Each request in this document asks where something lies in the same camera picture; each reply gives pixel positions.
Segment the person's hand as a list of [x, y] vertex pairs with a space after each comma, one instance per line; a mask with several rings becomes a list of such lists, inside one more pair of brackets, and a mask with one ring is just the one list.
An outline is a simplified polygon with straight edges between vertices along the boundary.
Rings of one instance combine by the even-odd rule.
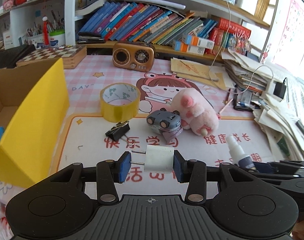
[[304, 240], [304, 220], [295, 224], [292, 230], [292, 239]]

